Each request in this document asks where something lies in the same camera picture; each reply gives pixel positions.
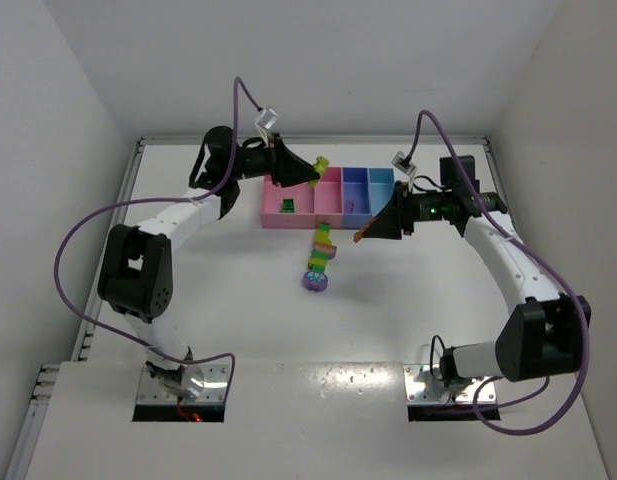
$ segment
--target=purple round piece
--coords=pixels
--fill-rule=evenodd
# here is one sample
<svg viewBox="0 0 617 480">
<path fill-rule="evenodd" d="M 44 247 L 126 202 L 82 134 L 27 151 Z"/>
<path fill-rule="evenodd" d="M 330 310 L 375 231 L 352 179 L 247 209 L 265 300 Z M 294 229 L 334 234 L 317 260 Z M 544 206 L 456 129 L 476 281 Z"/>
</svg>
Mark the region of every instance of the purple round piece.
<svg viewBox="0 0 617 480">
<path fill-rule="evenodd" d="M 328 277 L 323 273 L 308 271 L 304 273 L 304 287 L 313 292 L 323 292 L 328 287 Z"/>
</svg>

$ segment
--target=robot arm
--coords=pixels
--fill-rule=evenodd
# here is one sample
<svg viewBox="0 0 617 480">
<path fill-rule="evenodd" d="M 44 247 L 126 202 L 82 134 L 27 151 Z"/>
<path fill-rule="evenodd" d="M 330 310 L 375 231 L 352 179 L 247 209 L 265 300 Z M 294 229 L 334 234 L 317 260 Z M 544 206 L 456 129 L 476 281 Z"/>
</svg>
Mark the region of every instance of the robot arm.
<svg viewBox="0 0 617 480">
<path fill-rule="evenodd" d="M 233 132 L 215 127 L 204 137 L 184 198 L 138 225 L 114 226 L 109 234 L 97 292 L 123 315 L 139 338 L 172 357 L 192 358 L 192 351 L 176 331 L 167 312 L 173 295 L 173 254 L 205 225 L 223 218 L 239 196 L 238 180 L 270 175 L 282 187 L 319 180 L 319 173 L 286 148 L 278 134 L 267 142 L 246 140 L 237 148 L 228 180 L 215 195 L 198 198 L 215 188 L 226 173 Z M 210 157 L 200 174 L 206 148 Z M 178 396 L 184 396 L 186 368 L 147 349 L 147 367 L 153 376 Z"/>
<path fill-rule="evenodd" d="M 509 319 L 494 341 L 444 351 L 440 371 L 446 385 L 484 376 L 516 382 L 578 371 L 582 338 L 573 302 L 481 215 L 474 198 L 454 172 L 451 160 L 444 158 L 440 162 L 444 191 L 414 194 L 407 184 L 397 182 L 388 205 L 357 232 L 355 241 L 401 239 L 402 234 L 413 233 L 417 222 L 446 220 L 488 267 L 506 301 Z M 474 158 L 460 160 L 479 191 Z M 499 196 L 479 195 L 497 223 L 519 240 Z M 578 298 L 590 321 L 590 306 L 583 297 Z"/>
</svg>

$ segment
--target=purple cable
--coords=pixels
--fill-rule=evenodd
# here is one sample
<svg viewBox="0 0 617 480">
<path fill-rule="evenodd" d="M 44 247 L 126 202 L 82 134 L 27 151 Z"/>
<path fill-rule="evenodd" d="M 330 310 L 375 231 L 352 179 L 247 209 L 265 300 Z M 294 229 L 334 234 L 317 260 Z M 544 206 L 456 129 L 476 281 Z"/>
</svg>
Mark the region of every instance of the purple cable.
<svg viewBox="0 0 617 480">
<path fill-rule="evenodd" d="M 92 317 L 89 317 L 85 313 L 80 312 L 79 309 L 70 301 L 70 299 L 66 295 L 66 292 L 64 291 L 63 286 L 61 285 L 61 280 L 59 278 L 59 265 L 61 263 L 61 257 L 63 256 L 64 251 L 66 250 L 66 246 L 68 245 L 68 242 L 70 241 L 70 239 L 75 235 L 75 233 L 77 233 L 77 231 L 81 227 L 84 226 L 84 224 L 86 224 L 93 218 L 101 215 L 102 213 L 106 213 L 106 212 L 109 212 L 111 210 L 114 210 L 120 207 L 128 207 L 130 205 L 140 205 L 144 203 L 188 203 L 191 200 L 195 202 L 199 202 L 209 197 L 210 195 L 214 195 L 216 192 L 218 192 L 230 178 L 230 173 L 232 172 L 232 167 L 235 163 L 235 156 L 237 154 L 237 129 L 239 127 L 239 87 L 242 88 L 243 92 L 246 94 L 246 96 L 248 97 L 250 102 L 254 105 L 254 107 L 257 110 L 261 110 L 261 107 L 252 98 L 252 95 L 250 94 L 246 86 L 244 85 L 241 78 L 235 77 L 235 80 L 233 83 L 233 117 L 232 117 L 233 118 L 233 124 L 232 124 L 233 134 L 232 134 L 232 144 L 230 146 L 230 158 L 228 160 L 228 166 L 226 167 L 226 173 L 224 174 L 224 177 L 212 190 L 204 193 L 203 195 L 200 195 L 198 197 L 193 197 L 193 198 L 183 198 L 183 197 L 140 198 L 136 200 L 127 200 L 124 202 L 119 202 L 119 203 L 115 203 L 112 205 L 107 205 L 105 207 L 101 207 L 98 210 L 95 210 L 94 212 L 86 215 L 84 218 L 79 220 L 79 222 L 77 222 L 74 227 L 70 229 L 66 237 L 61 242 L 61 245 L 59 246 L 59 250 L 57 250 L 57 254 L 55 255 L 54 268 L 53 268 L 55 288 L 57 289 L 57 293 L 59 293 L 59 297 L 61 298 L 61 301 L 64 302 L 64 304 L 70 309 L 70 311 L 73 312 L 75 315 L 77 315 L 80 319 L 85 320 L 86 322 L 91 323 L 97 327 L 103 328 L 104 330 L 108 330 L 109 332 L 116 333 L 117 335 L 120 335 L 132 342 L 138 343 L 139 345 L 150 349 L 151 351 L 153 351 L 160 357 L 163 357 L 166 360 L 169 360 L 171 362 L 175 362 L 181 365 L 199 365 L 202 363 L 213 362 L 215 360 L 219 360 L 220 358 L 230 358 L 232 362 L 232 368 L 230 369 L 230 375 L 228 376 L 228 382 L 226 384 L 226 394 L 224 395 L 224 405 L 228 401 L 228 393 L 230 392 L 230 387 L 232 385 L 232 377 L 235 372 L 235 355 L 234 354 L 222 353 L 220 355 L 214 355 L 212 357 L 207 357 L 207 358 L 182 360 L 180 358 L 172 357 L 168 355 L 167 353 L 162 352 L 159 349 L 152 347 L 148 342 L 145 342 L 141 338 L 138 338 L 134 335 L 124 332 L 123 330 L 119 330 L 118 328 L 115 328 L 111 325 L 108 325 Z"/>
<path fill-rule="evenodd" d="M 561 418 L 568 412 L 568 410 L 570 410 L 570 408 L 574 405 L 575 401 L 577 400 L 577 396 L 581 393 L 581 390 L 583 389 L 583 386 L 584 386 L 584 381 L 586 380 L 586 374 L 588 373 L 588 363 L 590 361 L 590 338 L 588 336 L 588 322 L 586 321 L 586 315 L 584 314 L 584 309 L 581 305 L 581 302 L 577 298 L 577 294 L 575 293 L 574 289 L 568 284 L 566 279 L 563 278 L 554 268 L 552 268 L 550 264 L 546 262 L 546 260 L 544 260 L 541 256 L 539 256 L 538 254 L 530 250 L 528 247 L 526 247 L 523 243 L 521 243 L 516 238 L 512 237 L 490 215 L 490 213 L 486 209 L 486 206 L 481 200 L 481 197 L 479 196 L 479 194 L 473 187 L 472 182 L 468 178 L 468 174 L 466 173 L 466 170 L 464 170 L 464 167 L 461 164 L 461 161 L 459 160 L 459 156 L 457 155 L 455 148 L 452 146 L 452 143 L 450 139 L 448 138 L 448 135 L 446 134 L 444 128 L 441 126 L 441 123 L 439 123 L 439 120 L 437 119 L 437 117 L 435 117 L 428 110 L 422 110 L 421 112 L 419 112 L 419 116 L 417 117 L 417 130 L 415 132 L 415 141 L 412 144 L 412 148 L 410 149 L 410 152 L 408 153 L 407 158 L 409 159 L 412 158 L 412 155 L 415 152 L 415 149 L 417 148 L 417 143 L 419 142 L 419 135 L 421 133 L 421 122 L 424 116 L 428 117 L 430 121 L 432 121 L 432 123 L 435 125 L 435 128 L 439 132 L 439 135 L 443 139 L 444 143 L 446 144 L 446 147 L 448 148 L 448 151 L 450 152 L 450 155 L 452 156 L 455 166 L 457 167 L 457 171 L 461 175 L 462 181 L 468 188 L 470 195 L 475 199 L 475 203 L 477 203 L 477 206 L 479 207 L 481 214 L 500 233 L 500 235 L 502 235 L 505 239 L 507 239 L 510 243 L 512 243 L 515 247 L 517 247 L 526 256 L 534 260 L 535 263 L 539 265 L 544 271 L 548 272 L 548 274 L 552 276 L 552 278 L 554 278 L 557 281 L 557 283 L 559 283 L 562 286 L 562 288 L 564 289 L 568 297 L 570 297 L 570 299 L 572 300 L 575 306 L 575 311 L 577 312 L 577 316 L 579 317 L 579 324 L 581 327 L 581 337 L 582 337 L 582 343 L 583 343 L 582 355 L 581 355 L 581 368 L 579 370 L 579 375 L 577 375 L 577 379 L 575 380 L 575 384 L 572 387 L 572 391 L 568 395 L 568 398 L 566 398 L 563 405 L 559 408 L 559 410 L 557 410 L 557 412 L 555 412 L 555 414 L 552 417 L 550 417 L 544 423 L 537 425 L 536 427 L 531 427 L 531 428 L 512 429 L 512 428 L 500 427 L 499 425 L 495 425 L 494 423 L 491 423 L 488 420 L 486 420 L 486 418 L 484 418 L 484 416 L 479 411 L 477 399 L 478 399 L 478 394 L 479 394 L 480 389 L 477 389 L 477 391 L 475 392 L 475 396 L 473 397 L 472 405 L 473 405 L 473 410 L 475 412 L 475 415 L 477 416 L 477 418 L 479 418 L 479 420 L 481 420 L 481 422 L 484 425 L 491 428 L 492 430 L 495 430 L 496 432 L 505 433 L 506 435 L 513 435 L 513 436 L 534 435 L 537 433 L 544 432 L 548 430 L 550 427 L 552 427 L 559 420 L 561 420 Z M 482 384 L 481 387 L 483 387 L 487 383 L 494 382 L 496 379 L 497 377 L 493 377 L 489 379 L 487 382 L 484 382 L 484 384 Z"/>
<path fill-rule="evenodd" d="M 475 391 L 475 396 L 479 397 L 479 394 L 481 393 L 482 388 L 484 388 L 489 383 L 494 382 L 495 380 L 501 380 L 501 377 L 489 378 L 484 383 L 479 385 L 479 387 Z M 533 398 L 538 397 L 539 395 L 544 393 L 546 391 L 546 389 L 548 388 L 548 385 L 550 385 L 550 377 L 546 377 L 544 379 L 544 383 L 543 383 L 543 385 L 541 387 L 539 387 L 534 392 L 529 393 L 525 397 L 521 397 L 521 398 L 518 398 L 516 400 L 511 400 L 510 402 L 504 402 L 504 403 L 499 404 L 499 405 L 486 405 L 485 407 L 481 407 L 481 408 L 479 408 L 479 404 L 477 404 L 477 410 L 479 410 L 479 412 L 487 412 L 488 410 L 495 410 L 497 408 L 501 409 L 501 408 L 506 408 L 506 407 L 512 407 L 513 405 L 519 405 L 520 403 L 527 402 L 528 400 L 532 400 Z M 473 397 L 473 405 L 471 405 L 471 407 L 473 408 L 473 412 L 474 412 L 474 408 L 475 408 L 475 406 L 474 406 L 474 399 L 475 399 L 475 397 Z M 463 411 L 463 410 L 460 410 L 460 411 L 456 411 L 456 410 L 443 411 L 443 410 L 440 410 L 440 411 L 435 412 L 435 413 L 439 413 L 440 415 L 447 415 L 447 414 L 455 414 L 455 413 L 457 413 L 457 414 L 465 414 L 466 412 Z M 480 420 L 483 418 L 480 415 L 477 415 L 477 417 Z"/>
</svg>

